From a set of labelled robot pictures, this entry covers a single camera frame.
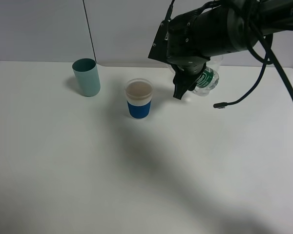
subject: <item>black cable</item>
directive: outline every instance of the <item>black cable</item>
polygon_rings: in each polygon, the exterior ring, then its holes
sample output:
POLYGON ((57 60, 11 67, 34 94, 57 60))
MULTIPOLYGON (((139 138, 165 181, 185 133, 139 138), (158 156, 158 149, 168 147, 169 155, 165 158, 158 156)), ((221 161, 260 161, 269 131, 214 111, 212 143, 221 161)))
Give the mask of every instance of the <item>black cable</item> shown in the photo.
MULTIPOLYGON (((246 17, 242 14, 241 10, 231 1, 231 0, 224 0, 226 4, 231 7, 244 21, 246 20, 246 17)), ((276 67, 284 85, 286 86, 291 99, 293 101, 293 87, 291 86, 291 83, 285 74, 282 66, 280 65, 278 59, 274 55, 273 51, 271 50, 270 46, 268 45, 267 41, 264 39, 264 37, 261 35, 260 30, 255 26, 252 20, 249 22, 251 30, 254 32, 255 36, 259 40, 259 42, 264 47, 266 54, 268 55, 269 59, 273 62, 274 66, 276 67)))
POLYGON ((247 11, 247 16, 246 16, 246 20, 244 22, 244 31, 243 31, 243 34, 244 34, 244 40, 246 42, 246 47, 248 49, 248 51, 250 52, 251 55, 253 55, 253 57, 255 59, 257 59, 258 61, 260 61, 261 63, 265 63, 265 64, 272 64, 271 61, 265 61, 264 58, 260 57, 256 52, 255 50, 253 49, 252 45, 251 45, 251 42, 250 42, 250 37, 249 37, 249 22, 250 22, 250 19, 251 19, 251 13, 253 11, 253 7, 254 7, 254 3, 256 1, 255 0, 251 0, 250 1, 250 5, 246 5, 246 7, 248 7, 248 11, 247 11))
MULTIPOLYGON (((213 2, 215 2, 216 0, 213 0, 213 2)), ((213 7, 211 9, 214 9, 213 7)))
POLYGON ((171 17, 171 14, 172 14, 172 9, 173 9, 173 5, 174 5, 174 2, 175 2, 175 0, 172 0, 171 1, 171 4, 169 5, 169 7, 168 7, 168 10, 167 10, 167 13, 166 13, 166 16, 165 16, 165 21, 168 21, 168 20, 170 20, 170 17, 171 17))
MULTIPOLYGON (((265 56, 265 61, 268 61, 268 55, 265 56)), ((232 105, 238 104, 238 103, 242 102, 244 99, 246 99, 248 97, 248 95, 250 95, 259 85, 260 81, 263 78, 266 66, 267 66, 267 64, 263 63, 262 69, 260 71, 260 74, 259 74, 259 77, 258 77, 256 83, 240 99, 238 99, 237 101, 233 101, 233 102, 221 102, 221 103, 214 104, 214 108, 223 109, 226 106, 232 106, 232 105)))

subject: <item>teal cup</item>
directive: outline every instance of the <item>teal cup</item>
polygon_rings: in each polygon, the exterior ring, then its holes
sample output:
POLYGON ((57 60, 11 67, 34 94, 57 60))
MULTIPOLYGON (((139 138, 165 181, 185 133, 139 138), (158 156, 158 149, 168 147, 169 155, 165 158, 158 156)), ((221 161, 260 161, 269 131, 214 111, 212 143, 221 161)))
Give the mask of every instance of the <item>teal cup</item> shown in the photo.
POLYGON ((97 63, 90 58, 82 58, 73 63, 76 79, 86 97, 93 97, 100 91, 97 63))

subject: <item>plastic bottle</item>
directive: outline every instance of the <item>plastic bottle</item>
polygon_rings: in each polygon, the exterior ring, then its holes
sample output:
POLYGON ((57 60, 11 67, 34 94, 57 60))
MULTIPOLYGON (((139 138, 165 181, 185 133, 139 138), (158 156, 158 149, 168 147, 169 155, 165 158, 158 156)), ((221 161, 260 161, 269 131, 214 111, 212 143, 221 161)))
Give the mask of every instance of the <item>plastic bottle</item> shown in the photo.
POLYGON ((193 92, 198 96, 207 96, 209 92, 216 87, 219 81, 218 73, 206 67, 205 71, 200 76, 199 80, 197 81, 196 87, 193 92))

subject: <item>white table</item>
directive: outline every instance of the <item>white table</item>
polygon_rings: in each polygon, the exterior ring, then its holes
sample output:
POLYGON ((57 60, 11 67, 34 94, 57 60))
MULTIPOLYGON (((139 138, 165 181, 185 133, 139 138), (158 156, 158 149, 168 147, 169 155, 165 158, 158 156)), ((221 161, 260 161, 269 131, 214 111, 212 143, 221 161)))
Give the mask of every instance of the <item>white table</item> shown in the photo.
MULTIPOLYGON (((293 84, 293 69, 285 69, 293 84)), ((172 98, 164 68, 0 61, 0 234, 293 234, 293 104, 274 68, 221 67, 207 97, 172 98), (123 86, 147 78, 151 114, 123 86)))

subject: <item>cylindrical cup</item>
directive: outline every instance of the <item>cylindrical cup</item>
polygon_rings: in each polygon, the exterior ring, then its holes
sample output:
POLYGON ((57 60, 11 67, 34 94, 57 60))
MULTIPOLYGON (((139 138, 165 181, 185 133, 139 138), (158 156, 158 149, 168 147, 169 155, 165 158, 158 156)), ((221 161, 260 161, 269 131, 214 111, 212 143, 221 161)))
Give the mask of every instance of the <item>cylindrical cup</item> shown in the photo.
POLYGON ((136 119, 148 116, 153 95, 153 86, 146 79, 132 79, 125 86, 130 115, 136 119))
POLYGON ((86 97, 92 97, 100 91, 100 80, 97 63, 90 58, 82 58, 73 63, 73 71, 82 93, 86 97))

